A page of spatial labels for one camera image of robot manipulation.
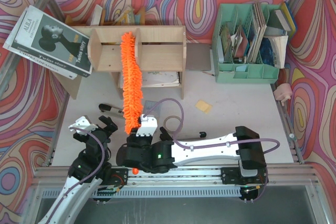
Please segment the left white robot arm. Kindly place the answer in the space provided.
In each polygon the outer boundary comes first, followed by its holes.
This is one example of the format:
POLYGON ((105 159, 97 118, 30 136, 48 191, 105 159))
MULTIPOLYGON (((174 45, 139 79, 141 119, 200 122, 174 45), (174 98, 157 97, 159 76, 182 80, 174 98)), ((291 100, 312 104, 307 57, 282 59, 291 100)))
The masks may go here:
POLYGON ((82 116, 69 126, 73 138, 86 147, 73 161, 63 188, 40 223, 74 223, 81 209, 100 185, 111 185, 112 165, 108 143, 118 126, 110 117, 100 116, 100 127, 82 116))

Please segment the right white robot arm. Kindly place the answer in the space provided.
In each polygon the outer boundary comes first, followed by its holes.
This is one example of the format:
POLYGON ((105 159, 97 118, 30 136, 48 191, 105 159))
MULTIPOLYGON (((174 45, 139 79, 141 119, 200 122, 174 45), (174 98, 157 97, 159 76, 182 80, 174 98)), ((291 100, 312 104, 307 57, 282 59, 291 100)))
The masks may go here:
POLYGON ((116 164, 164 174, 189 163, 223 158, 237 160, 244 170, 260 170, 267 166, 265 154, 280 146, 278 140, 260 138, 245 126, 238 126, 234 133, 224 136, 195 141, 174 140, 165 128, 160 131, 160 141, 156 143, 152 142, 152 136, 131 134, 118 149, 116 164))

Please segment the orange microfiber duster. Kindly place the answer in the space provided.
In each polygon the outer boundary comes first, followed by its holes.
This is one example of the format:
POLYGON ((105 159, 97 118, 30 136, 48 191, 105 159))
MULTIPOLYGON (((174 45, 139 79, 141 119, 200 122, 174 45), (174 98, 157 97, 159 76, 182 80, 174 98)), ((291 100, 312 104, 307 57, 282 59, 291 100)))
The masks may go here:
POLYGON ((140 126, 142 114, 142 73, 135 59, 135 37, 127 32, 121 37, 121 62, 123 76, 123 112, 125 132, 130 134, 133 128, 140 126))

